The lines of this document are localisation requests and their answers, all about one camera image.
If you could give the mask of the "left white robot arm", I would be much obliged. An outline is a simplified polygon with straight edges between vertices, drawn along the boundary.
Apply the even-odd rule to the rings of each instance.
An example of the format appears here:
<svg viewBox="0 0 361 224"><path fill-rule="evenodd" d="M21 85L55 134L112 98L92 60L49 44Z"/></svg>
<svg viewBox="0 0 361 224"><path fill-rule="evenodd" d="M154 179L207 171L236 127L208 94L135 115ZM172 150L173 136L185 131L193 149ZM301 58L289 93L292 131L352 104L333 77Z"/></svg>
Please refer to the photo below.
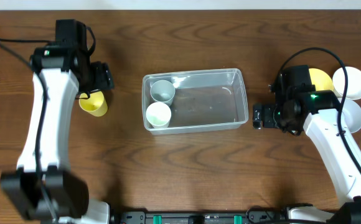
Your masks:
<svg viewBox="0 0 361 224"><path fill-rule="evenodd" d="M29 132L15 171L1 190L21 217L41 223L109 223L110 206L91 199L86 182L70 171L68 135L77 95L111 89L106 63L80 47L45 46L30 57L34 101Z"/></svg>

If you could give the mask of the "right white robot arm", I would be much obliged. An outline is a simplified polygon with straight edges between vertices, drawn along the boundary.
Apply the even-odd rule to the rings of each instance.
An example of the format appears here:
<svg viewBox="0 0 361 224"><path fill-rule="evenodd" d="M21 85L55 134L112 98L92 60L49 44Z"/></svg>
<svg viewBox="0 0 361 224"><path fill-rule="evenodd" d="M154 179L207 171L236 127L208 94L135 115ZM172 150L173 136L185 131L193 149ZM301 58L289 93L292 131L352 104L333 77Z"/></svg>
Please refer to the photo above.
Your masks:
<svg viewBox="0 0 361 224"><path fill-rule="evenodd" d="M253 106L253 127L294 136L305 133L318 150L340 203L334 213L312 205L288 207L272 223L361 223L361 150L332 91L277 91L273 104Z"/></svg>

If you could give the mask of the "yellow plastic cup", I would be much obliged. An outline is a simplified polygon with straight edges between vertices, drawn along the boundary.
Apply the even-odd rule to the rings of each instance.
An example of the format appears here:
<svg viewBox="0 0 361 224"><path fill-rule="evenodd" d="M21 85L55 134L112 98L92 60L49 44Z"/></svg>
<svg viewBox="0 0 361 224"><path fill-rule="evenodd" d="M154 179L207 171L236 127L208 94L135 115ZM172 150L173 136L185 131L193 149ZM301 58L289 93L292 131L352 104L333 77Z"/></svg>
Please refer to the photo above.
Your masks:
<svg viewBox="0 0 361 224"><path fill-rule="evenodd" d="M105 96L101 91L90 93L90 97L86 93L82 93L78 103L82 110L96 117L103 116L108 111Z"/></svg>

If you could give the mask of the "grey plastic cup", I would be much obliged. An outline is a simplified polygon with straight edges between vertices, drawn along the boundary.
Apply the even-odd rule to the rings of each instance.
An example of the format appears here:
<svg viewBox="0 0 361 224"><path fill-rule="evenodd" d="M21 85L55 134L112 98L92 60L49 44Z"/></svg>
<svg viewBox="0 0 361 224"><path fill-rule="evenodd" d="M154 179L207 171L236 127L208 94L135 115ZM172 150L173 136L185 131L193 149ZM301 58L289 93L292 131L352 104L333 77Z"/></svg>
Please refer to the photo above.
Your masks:
<svg viewBox="0 0 361 224"><path fill-rule="evenodd" d="M175 93L174 85L167 80L156 81L150 89L150 95L155 102L162 102L168 106L172 104Z"/></svg>

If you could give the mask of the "clear plastic container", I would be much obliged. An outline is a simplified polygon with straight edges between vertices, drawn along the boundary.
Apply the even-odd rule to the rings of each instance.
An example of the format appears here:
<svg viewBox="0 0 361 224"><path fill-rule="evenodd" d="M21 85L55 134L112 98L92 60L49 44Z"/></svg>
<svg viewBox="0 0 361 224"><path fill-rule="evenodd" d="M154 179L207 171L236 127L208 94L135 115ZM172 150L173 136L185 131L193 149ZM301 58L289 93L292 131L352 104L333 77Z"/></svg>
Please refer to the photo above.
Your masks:
<svg viewBox="0 0 361 224"><path fill-rule="evenodd" d="M146 117L154 103L151 88L165 80L175 88L171 120L155 128ZM144 127L153 135L183 134L236 129L248 121L248 102L243 75L237 68L168 72L146 75L142 84Z"/></svg>

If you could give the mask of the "yellow plastic bowl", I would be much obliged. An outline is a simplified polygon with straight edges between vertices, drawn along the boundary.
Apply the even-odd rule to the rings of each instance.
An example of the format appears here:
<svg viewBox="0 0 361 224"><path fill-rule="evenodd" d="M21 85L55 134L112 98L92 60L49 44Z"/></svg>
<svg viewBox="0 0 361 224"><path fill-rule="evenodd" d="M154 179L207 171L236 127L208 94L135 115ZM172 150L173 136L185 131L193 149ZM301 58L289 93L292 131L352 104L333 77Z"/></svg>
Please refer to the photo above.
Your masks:
<svg viewBox="0 0 361 224"><path fill-rule="evenodd" d="M316 91L334 90L331 77L323 70L318 68L310 68L309 74L311 83L315 86Z"/></svg>

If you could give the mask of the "white plastic cup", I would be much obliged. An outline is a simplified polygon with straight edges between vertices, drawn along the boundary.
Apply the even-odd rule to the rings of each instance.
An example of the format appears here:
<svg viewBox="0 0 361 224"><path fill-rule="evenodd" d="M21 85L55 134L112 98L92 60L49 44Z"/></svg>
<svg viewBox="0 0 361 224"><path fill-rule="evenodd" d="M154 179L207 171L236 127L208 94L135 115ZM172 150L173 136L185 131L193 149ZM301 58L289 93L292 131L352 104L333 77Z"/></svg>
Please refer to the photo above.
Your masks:
<svg viewBox="0 0 361 224"><path fill-rule="evenodd" d="M170 107L162 102L152 103L146 110L146 119L154 128L167 128L171 116Z"/></svg>

